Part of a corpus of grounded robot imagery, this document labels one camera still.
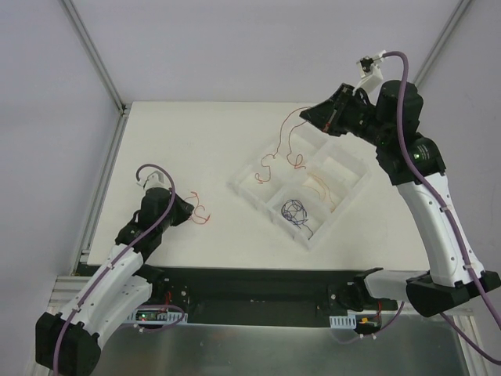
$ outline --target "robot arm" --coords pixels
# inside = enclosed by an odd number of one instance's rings
[[[369,270],[349,287],[350,291],[346,294],[350,297],[349,302],[340,304],[357,310],[364,300],[370,302],[390,298],[410,302],[417,312],[429,317],[479,295],[469,268],[473,269],[486,291],[499,287],[501,281],[497,273],[484,269],[466,240],[452,206],[445,165],[437,145],[417,132],[423,99],[416,86],[407,83],[404,95],[402,127],[405,144],[413,165],[444,197],[445,207],[416,179],[405,163],[397,131],[400,81],[383,83],[376,105],[369,101],[365,88],[372,90],[375,83],[382,81],[377,64],[383,55],[380,53],[360,60],[362,80],[356,88],[342,84],[328,100],[302,111],[300,116],[331,136],[351,132],[376,147],[379,165],[409,206],[430,263],[430,270],[421,273]],[[446,211],[458,224],[470,265],[463,260]]]
[[[141,208],[120,230],[106,261],[59,313],[44,313],[38,320],[37,363],[53,369],[56,358],[62,374],[88,376],[106,341],[134,309],[146,301],[164,303],[163,273],[144,262],[160,245],[164,231],[185,222],[193,206],[166,188],[159,172],[138,184],[145,190]]]

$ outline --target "cable clip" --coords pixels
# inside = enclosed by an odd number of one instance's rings
[[[452,205],[446,205],[446,206],[442,206],[440,208],[441,211],[446,211],[446,210],[449,210],[450,212],[454,209],[454,207]]]

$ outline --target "white enclosure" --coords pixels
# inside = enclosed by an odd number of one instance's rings
[[[124,101],[318,102],[354,62],[404,49],[411,76],[457,0],[76,0]],[[400,75],[398,61],[385,65]]]

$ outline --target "cable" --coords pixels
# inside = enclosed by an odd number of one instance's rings
[[[407,86],[407,77],[409,76],[409,61],[407,60],[407,56],[405,53],[400,52],[400,51],[391,51],[391,52],[386,52],[383,57],[389,57],[389,56],[397,56],[400,59],[402,59],[403,62],[403,74],[402,74],[402,80],[400,81],[400,88],[398,89],[398,102],[397,102],[397,133],[398,133],[398,144],[400,146],[400,149],[402,151],[402,156],[404,157],[405,164],[407,167],[409,167],[409,170],[416,176],[416,178],[430,191],[430,193],[433,195],[435,200],[438,201],[440,206],[442,208],[446,208],[447,204],[445,203],[445,200],[442,198],[440,193],[424,178],[423,175],[419,172],[419,170],[414,166],[414,163],[410,159],[409,152],[407,150],[407,146],[405,144],[405,138],[404,138],[404,132],[403,132],[403,106],[404,106],[404,97],[405,97],[405,87]],[[464,264],[465,267],[470,274],[471,279],[473,280],[476,288],[478,289],[478,292],[480,293],[480,296],[484,300],[485,305],[487,306],[487,309],[489,312],[492,314],[492,317],[494,318],[495,322],[498,324],[499,329],[501,329],[501,316],[496,312],[496,309],[492,305],[491,300],[487,296],[487,293],[485,292],[480,280],[477,277],[477,274],[471,267],[471,260],[470,256],[468,255],[468,250],[467,247],[464,243],[463,236],[461,235],[460,228],[456,222],[456,219],[454,218],[454,215],[452,215],[450,210],[444,210],[445,216],[449,220],[449,223],[452,227],[452,231],[454,232],[454,235],[456,237],[457,243],[460,247],[461,250],[461,255],[463,256]],[[456,326],[452,326],[454,330],[458,332],[458,334],[465,338],[466,335]],[[489,361],[495,360],[492,357],[485,357],[485,359]]]
[[[167,214],[169,213],[169,211],[172,209],[172,205],[174,205],[174,199],[175,199],[175,185],[174,185],[174,180],[172,179],[172,177],[169,175],[169,173],[167,171],[165,171],[162,167],[156,165],[156,164],[151,164],[151,163],[147,163],[147,164],[143,164],[142,166],[140,166],[137,171],[135,172],[135,179],[137,181],[139,181],[139,173],[144,169],[144,168],[147,168],[147,167],[152,167],[152,168],[155,168],[159,171],[161,171],[165,176],[167,176],[167,179],[169,180],[170,184],[171,184],[171,199],[168,203],[168,206],[167,208],[165,209],[165,212],[164,214],[162,214],[160,216],[160,218],[153,224],[149,227],[149,229],[147,229],[144,233],[142,233],[141,235],[139,235],[138,237],[136,237],[127,247],[125,247],[122,252],[120,252],[117,257],[115,257],[111,263],[109,264],[108,267],[106,267],[102,272],[101,274],[99,274],[96,278],[96,280],[94,280],[94,282],[92,283],[92,285],[88,288],[88,290],[81,296],[80,300],[77,302],[77,307],[80,309],[80,307],[85,303],[85,301],[87,300],[87,298],[89,297],[89,295],[96,289],[96,286],[99,284],[99,282],[105,277],[105,275],[111,270],[111,268],[113,268],[113,266],[115,266],[115,264],[120,261],[120,259],[131,249],[133,248],[139,241],[141,241],[141,239],[143,239],[145,236],[147,236],[149,233],[151,233],[158,225],[160,225],[160,223],[165,219],[165,217],[167,216]],[[72,321],[72,319],[75,317],[75,315],[77,314],[77,310],[76,309],[72,309],[71,310],[71,313],[70,315],[68,316],[66,322],[64,323],[63,327],[61,328],[61,332],[59,333],[59,337],[57,338],[57,341],[56,341],[56,346],[54,348],[54,359],[53,359],[53,362],[52,362],[52,369],[54,370],[54,376],[59,376],[59,351],[61,350],[61,343],[63,342],[63,337],[64,337],[64,333],[66,332],[66,330],[68,329],[68,327],[70,326],[70,323]]]
[[[299,200],[287,200],[282,206],[281,213],[282,217],[297,226],[297,228],[301,229],[301,226],[304,226],[310,230],[312,235],[308,238],[308,240],[312,238],[313,231],[308,227],[308,225],[306,225],[306,222],[308,221],[308,213],[306,212],[305,206],[303,206],[302,202]]]
[[[464,332],[457,327],[456,324],[454,324],[454,321],[450,317],[448,317],[444,313],[440,313],[440,316],[442,316],[442,318],[449,323],[452,329],[454,329],[457,332],[457,334],[463,337],[463,339],[468,343],[468,345],[470,345],[477,353],[482,355],[489,362],[494,363],[496,366],[501,366],[501,360],[494,359],[492,356],[490,356],[484,350],[482,350],[475,342],[469,339],[467,335],[464,334]]]
[[[198,193],[195,192],[194,190],[191,191],[192,196],[185,198],[185,201],[190,200],[192,198],[196,198],[196,205],[195,208],[193,209],[192,215],[189,217],[193,221],[193,223],[196,223],[197,225],[204,225],[205,223],[209,222],[209,219],[211,219],[211,215],[209,214],[207,217],[202,217],[201,215],[198,215],[196,213],[196,210],[198,208],[202,208],[205,212],[205,207],[203,205],[200,205],[200,198],[198,197]],[[201,219],[203,222],[197,222],[194,218]]]
[[[404,305],[405,305],[405,302],[402,302],[400,304],[400,307],[398,308],[397,313],[377,333],[368,334],[368,335],[362,335],[361,334],[358,337],[354,337],[352,339],[348,339],[347,341],[340,341],[339,339],[337,339],[335,337],[334,337],[334,340],[337,343],[339,343],[340,345],[350,345],[351,343],[357,342],[359,339],[364,339],[366,337],[371,337],[372,339],[376,339],[377,338],[376,334],[379,335],[380,333],[382,333],[383,331],[385,331],[388,327],[390,327],[398,319],[398,317],[402,313],[402,310],[404,309]]]
[[[275,150],[275,153],[272,153],[272,154],[266,154],[263,158],[261,158],[261,166],[263,168],[267,168],[268,169],[268,179],[266,180],[263,180],[261,179],[261,174],[259,174],[259,172],[256,172],[256,174],[254,175],[255,179],[258,181],[259,184],[262,184],[262,183],[266,183],[266,182],[269,182],[271,179],[272,179],[272,168],[270,165],[268,164],[264,164],[264,160],[269,157],[269,156],[272,156],[273,159],[276,158],[276,155],[279,153],[279,149],[280,149],[280,145],[282,145],[282,132],[283,132],[283,126],[285,125],[285,123],[287,123],[287,120],[289,120],[289,118],[292,116],[292,114],[300,111],[300,110],[306,110],[310,107],[300,107],[300,108],[297,108],[296,110],[292,111],[290,114],[287,115],[287,117],[285,118],[285,120],[283,121],[282,125],[280,125],[280,132],[279,132],[279,144],[278,146],[276,147],[276,150]],[[296,156],[296,163],[292,163],[290,160],[289,160],[289,156],[292,154],[292,146],[290,145],[290,137],[292,135],[292,131],[295,130],[297,127],[301,127],[304,123],[306,123],[306,121],[303,121],[302,123],[300,123],[299,125],[295,125],[289,132],[289,138],[288,138],[288,142],[289,142],[289,153],[288,155],[286,155],[286,159],[287,159],[287,162],[289,162],[289,164],[291,166],[294,167],[294,169],[298,169],[298,168],[306,168],[305,166],[301,166],[301,163],[303,163],[303,155],[302,154],[298,154]]]

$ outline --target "white foam tray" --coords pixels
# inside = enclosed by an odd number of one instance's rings
[[[346,210],[369,179],[366,164],[336,145],[334,137],[321,133],[312,125],[297,128],[290,137],[293,153],[290,161],[303,155],[302,165],[296,169],[287,162],[290,152],[286,136],[276,158],[267,157],[265,165],[272,170],[269,182],[260,184],[269,177],[268,169],[261,166],[261,159],[274,153],[278,140],[274,139],[258,155],[252,157],[230,180],[229,185],[237,194],[249,201],[295,241],[308,250],[314,248],[334,226],[340,214]],[[306,226],[296,226],[281,213],[288,200],[299,200],[307,212]]]

